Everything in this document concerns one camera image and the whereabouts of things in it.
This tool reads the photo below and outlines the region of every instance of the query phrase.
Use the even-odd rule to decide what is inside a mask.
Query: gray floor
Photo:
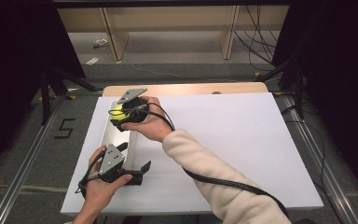
[[[250,44],[243,33],[239,33]],[[263,33],[270,44],[274,38],[270,33]],[[104,34],[70,34],[79,61],[83,64],[93,57],[100,58],[93,66],[83,65],[87,80],[98,87],[127,84],[152,83],[193,83],[222,81],[252,81],[255,73],[265,73],[250,65],[270,69],[271,66],[251,54],[235,37],[231,58],[223,60],[217,33],[214,32],[167,32],[167,33],[133,33],[126,47],[122,62],[114,62],[110,48],[93,49],[95,39],[105,38]],[[278,79],[267,82],[268,88],[277,90]],[[69,88],[77,88],[68,82]],[[11,207],[7,223],[64,223],[73,218],[60,214],[60,209],[72,172],[75,169],[79,150],[86,136],[88,124],[98,94],[77,93],[75,100],[64,100],[55,114],[51,127],[43,142],[43,146],[34,160],[32,169],[27,175],[21,192]],[[277,96],[278,107],[283,111],[288,107],[292,96]],[[345,160],[337,153],[329,132],[324,127],[317,109],[312,106],[311,99],[303,99],[305,121],[312,127],[310,132],[315,144],[325,149],[325,162],[334,175],[349,205],[358,218],[358,181],[349,169]],[[23,118],[17,134],[13,136],[12,148],[0,157],[0,200],[7,187],[21,167],[21,163],[33,145],[41,128],[42,105],[39,94],[32,102],[34,107]],[[289,111],[283,115],[287,121],[294,120],[296,112]],[[72,119],[67,124],[74,130],[70,138],[57,139],[67,134],[59,131],[63,119]],[[298,127],[301,124],[288,122],[287,127],[295,140],[300,155],[309,170],[311,178],[321,184],[320,171],[312,158],[309,146],[301,136]],[[292,221],[310,218],[316,223],[339,223],[327,195],[320,191],[324,208],[313,210],[290,210]],[[100,218],[100,223],[121,223],[123,217]]]

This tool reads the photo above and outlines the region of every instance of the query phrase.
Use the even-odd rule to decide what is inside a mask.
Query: floor
[[[238,35],[248,45],[252,44],[253,49],[259,52],[261,56],[265,58],[269,56],[269,53],[266,53],[260,45],[252,43],[244,32],[238,32]],[[263,32],[262,35],[267,43],[274,45],[279,32]],[[249,53],[249,50],[236,36],[234,36],[230,59],[223,60],[215,32],[131,33],[123,60],[120,62],[113,60],[110,48],[94,49],[92,47],[96,40],[106,38],[105,34],[69,34],[69,36],[76,49],[79,61],[83,64],[87,79],[99,84],[101,84],[101,81],[104,84],[107,83],[108,78],[104,76],[109,76],[111,71],[109,69],[118,64],[120,64],[120,67],[114,68],[114,71],[145,73],[145,79],[154,75],[165,76],[165,78],[172,78],[176,82],[181,82],[181,80],[187,82],[187,76],[192,71],[195,74],[191,76],[203,82],[205,82],[205,78],[211,78],[208,75],[223,80],[225,77],[215,77],[213,71],[205,72],[202,69],[206,67],[209,70],[217,70],[219,67],[224,67],[231,71],[234,67],[243,64],[248,69],[244,77],[234,75],[229,77],[251,81],[256,73],[266,73],[264,70],[272,67],[264,60]],[[99,61],[94,65],[85,65],[93,57],[97,57]],[[271,91],[277,90],[278,81],[279,77],[275,77],[266,84]],[[78,156],[78,150],[82,144],[81,141],[76,139],[84,138],[87,133],[88,126],[84,124],[90,123],[92,107],[95,105],[98,94],[98,92],[79,93],[76,100],[63,99],[60,102],[61,99],[53,99],[54,94],[52,92],[52,104],[60,103],[61,105],[57,107],[56,118],[51,122],[51,127],[48,130],[41,129],[42,105],[39,100],[40,94],[36,95],[32,102],[34,109],[24,116],[18,134],[13,136],[12,149],[4,151],[0,158],[1,202],[7,190],[10,189],[9,186],[13,179],[17,178],[16,174],[23,167],[21,166],[22,162],[30,156],[29,151],[35,150],[37,152],[34,155],[31,168],[24,171],[24,178],[17,199],[6,208],[6,210],[9,210],[7,217],[4,217],[7,223],[35,223],[36,221],[38,223],[64,223],[73,219],[61,215],[60,208],[66,193],[67,183],[70,181],[68,174],[73,172],[77,161],[76,156]],[[293,104],[291,92],[287,94],[289,95],[276,96],[277,105],[281,109],[284,119],[288,120],[287,127],[295,139],[296,146],[310,172],[310,176],[314,178],[318,186],[324,182],[326,189],[326,192],[319,189],[325,204],[323,209],[289,211],[291,220],[295,221],[308,217],[320,224],[358,223],[358,182],[355,176],[346,165],[345,160],[339,156],[329,132],[317,114],[317,108],[314,108],[311,103],[311,99],[307,95],[303,99],[306,117],[304,121],[307,123],[304,125],[296,116],[296,111],[285,110]],[[71,138],[66,140],[56,138],[62,135],[62,132],[58,131],[62,127],[61,121],[73,118],[76,118],[73,121],[73,127],[76,131],[72,133]],[[38,148],[34,140],[37,139],[40,132],[47,134],[43,139],[40,139],[43,146]],[[322,163],[324,163],[323,181],[320,178]],[[102,216],[100,223],[121,223],[123,218]]]

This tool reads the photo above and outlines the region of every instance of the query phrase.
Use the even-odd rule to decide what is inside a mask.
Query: wooden edge
[[[144,95],[194,95],[269,92],[262,82],[235,82],[235,83],[196,83],[196,84],[164,84],[164,85],[131,85],[131,86],[108,86],[103,90],[103,96],[122,96],[131,89],[147,88]]]

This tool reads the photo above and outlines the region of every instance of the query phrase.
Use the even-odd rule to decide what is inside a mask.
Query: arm
[[[103,151],[106,146],[99,147],[89,158],[89,164]],[[95,164],[91,172],[97,170],[98,164]],[[127,184],[132,179],[132,175],[123,175],[113,183],[103,182],[101,179],[94,179],[87,184],[86,201],[79,214],[73,221],[74,224],[93,223],[95,218],[112,200],[116,190]]]
[[[159,105],[157,98],[143,98],[148,103]],[[164,116],[162,110],[155,105],[150,105],[150,111]],[[125,123],[121,127],[161,142],[168,156],[194,174],[241,182],[259,188],[255,182],[203,147],[189,133],[183,130],[173,132],[162,119],[149,115],[142,123]],[[208,201],[213,213],[225,223],[290,223],[279,206],[268,196],[196,180],[195,184]]]

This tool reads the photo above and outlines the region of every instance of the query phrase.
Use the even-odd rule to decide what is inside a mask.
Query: metal bar
[[[66,95],[68,96],[81,96],[81,95],[99,95],[102,96],[103,95],[103,91],[85,91],[82,89],[77,89],[77,88],[68,88],[68,92],[66,93]]]
[[[43,105],[42,124],[45,124],[50,116],[50,99],[48,96],[48,77],[46,76],[46,71],[42,71],[42,75],[40,75],[40,93],[42,95]]]
[[[284,96],[284,101],[287,106],[291,106],[295,104],[295,102],[293,102],[293,99],[290,97]],[[301,121],[301,119],[299,118],[298,114],[295,111],[291,112],[291,116],[295,121]],[[308,129],[307,125],[301,125],[297,123],[296,126],[300,134],[302,135],[304,142],[306,143],[307,148],[310,151],[310,155],[315,161],[320,172],[322,171],[322,162],[324,162],[324,176],[323,176],[324,184],[327,187],[327,190],[330,192],[330,195],[335,202],[336,209],[338,210],[342,221],[348,224],[358,223],[358,217],[355,215],[353,211],[351,202],[345,196],[344,191],[342,190],[341,186],[338,184],[336,178],[333,175],[333,172],[330,170],[330,167],[326,159],[323,160],[324,154],[316,144],[313,136],[310,134],[310,130]]]
[[[52,74],[52,76],[54,76],[54,75],[60,76],[60,77],[56,77],[56,78],[57,78],[61,83],[62,83],[61,79],[62,79],[62,77],[63,77],[63,78],[69,79],[70,81],[74,82],[75,84],[77,84],[77,85],[79,85],[79,86],[81,86],[81,87],[83,87],[84,89],[89,90],[89,91],[102,91],[102,90],[103,90],[103,89],[101,89],[101,88],[96,88],[96,87],[90,85],[89,83],[87,83],[87,82],[81,80],[81,79],[78,78],[78,77],[73,77],[73,76],[71,76],[70,74],[66,73],[65,71],[61,70],[61,69],[58,68],[58,67],[50,66],[48,69],[54,73],[54,74]],[[63,86],[64,89],[65,89],[65,92],[64,92],[63,94],[65,94],[65,93],[67,92],[67,89],[66,89],[65,85],[63,85],[63,83],[62,83],[62,86]]]
[[[17,1],[20,5],[54,6],[56,8],[81,7],[196,7],[196,6],[282,6],[315,4],[311,0],[53,0],[45,1]]]
[[[40,148],[46,139],[46,135],[50,129],[52,121],[55,118],[55,114],[57,113],[64,99],[64,96],[60,96],[54,100],[50,118],[47,120],[46,124],[42,125],[40,128],[33,144],[31,145],[30,150],[28,151],[24,161],[21,164],[19,171],[17,172],[16,176],[8,187],[7,192],[2,198],[0,202],[0,223],[5,223],[12,206],[16,201],[17,196],[19,195],[21,186],[29,174],[34,164],[34,160],[36,159],[37,154],[39,153]]]

